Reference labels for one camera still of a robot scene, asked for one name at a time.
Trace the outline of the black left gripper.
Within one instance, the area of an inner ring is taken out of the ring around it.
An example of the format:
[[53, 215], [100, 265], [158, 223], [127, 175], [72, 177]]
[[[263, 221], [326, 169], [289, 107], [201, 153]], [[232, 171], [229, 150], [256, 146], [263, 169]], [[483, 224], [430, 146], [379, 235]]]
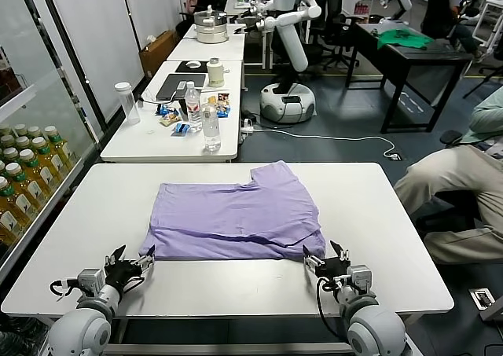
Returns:
[[121, 260], [126, 245], [105, 256], [105, 283], [117, 292], [128, 292], [144, 281], [142, 276], [155, 262], [155, 246], [135, 261]]

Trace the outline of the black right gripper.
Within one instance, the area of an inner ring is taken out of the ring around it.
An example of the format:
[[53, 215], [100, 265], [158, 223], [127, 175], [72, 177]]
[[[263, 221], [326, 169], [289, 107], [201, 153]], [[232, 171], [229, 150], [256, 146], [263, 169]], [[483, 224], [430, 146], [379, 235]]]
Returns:
[[313, 255], [309, 249], [303, 245], [303, 263], [316, 277], [325, 277], [329, 280], [347, 274], [347, 269], [351, 266], [349, 251], [340, 244], [331, 240], [330, 244], [336, 257], [319, 259]]

